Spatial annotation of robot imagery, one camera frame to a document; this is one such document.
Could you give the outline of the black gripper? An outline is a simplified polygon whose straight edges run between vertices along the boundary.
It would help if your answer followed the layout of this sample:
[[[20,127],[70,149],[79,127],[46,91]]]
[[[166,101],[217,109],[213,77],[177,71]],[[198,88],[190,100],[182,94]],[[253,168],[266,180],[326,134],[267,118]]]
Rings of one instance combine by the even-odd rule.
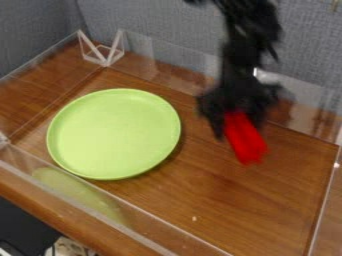
[[[207,116],[218,140],[225,137],[226,111],[243,111],[257,129],[261,129],[267,112],[280,101],[284,87],[280,83],[262,83],[258,80],[247,83],[219,85],[197,96],[198,111]]]

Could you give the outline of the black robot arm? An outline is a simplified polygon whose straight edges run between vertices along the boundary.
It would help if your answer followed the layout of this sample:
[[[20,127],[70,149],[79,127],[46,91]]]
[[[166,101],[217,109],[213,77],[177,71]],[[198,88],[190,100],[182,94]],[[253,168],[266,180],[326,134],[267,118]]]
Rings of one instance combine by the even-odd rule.
[[[219,9],[227,30],[222,44],[222,68],[218,84],[197,96],[199,114],[207,119],[214,136],[223,138],[225,114],[241,111],[259,129],[267,111],[278,103],[282,86],[263,83],[254,75],[266,52],[274,59],[274,45],[282,27],[276,4],[270,0],[183,0],[197,7],[211,2]]]

